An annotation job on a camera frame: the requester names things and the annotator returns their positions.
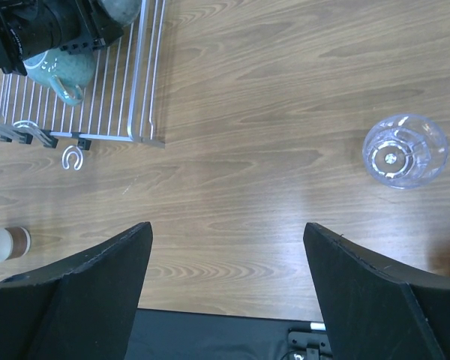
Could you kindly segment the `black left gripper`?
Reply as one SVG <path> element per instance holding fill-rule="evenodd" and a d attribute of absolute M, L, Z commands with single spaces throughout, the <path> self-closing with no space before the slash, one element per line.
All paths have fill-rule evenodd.
<path fill-rule="evenodd" d="M 102 50 L 123 34 L 99 1 L 0 1 L 0 70 L 26 75 L 24 61 L 47 50 Z"/>

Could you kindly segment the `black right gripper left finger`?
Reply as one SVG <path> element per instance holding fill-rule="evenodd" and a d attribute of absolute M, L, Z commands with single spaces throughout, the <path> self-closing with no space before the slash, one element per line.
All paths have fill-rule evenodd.
<path fill-rule="evenodd" d="M 0 281 L 0 359 L 123 359 L 151 249 L 142 222 Z"/>

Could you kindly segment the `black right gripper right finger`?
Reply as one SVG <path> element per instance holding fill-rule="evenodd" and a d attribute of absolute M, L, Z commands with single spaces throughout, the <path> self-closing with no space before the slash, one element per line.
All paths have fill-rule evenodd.
<path fill-rule="evenodd" d="M 450 277 L 318 223 L 303 242 L 334 359 L 450 359 Z"/>

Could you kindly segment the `grey green ceramic mug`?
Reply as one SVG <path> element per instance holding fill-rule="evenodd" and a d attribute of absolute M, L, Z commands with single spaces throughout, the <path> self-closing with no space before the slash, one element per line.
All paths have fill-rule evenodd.
<path fill-rule="evenodd" d="M 67 105 L 83 102 L 84 89 L 95 75 L 93 52 L 70 54 L 49 49 L 23 62 L 27 76 L 36 83 L 52 89 Z"/>

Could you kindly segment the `large teal glazed mug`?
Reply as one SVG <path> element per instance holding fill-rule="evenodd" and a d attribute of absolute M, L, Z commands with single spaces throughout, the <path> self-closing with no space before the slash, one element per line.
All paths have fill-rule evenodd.
<path fill-rule="evenodd" d="M 121 26 L 130 25 L 140 14 L 142 0 L 100 0 L 99 5 Z"/>

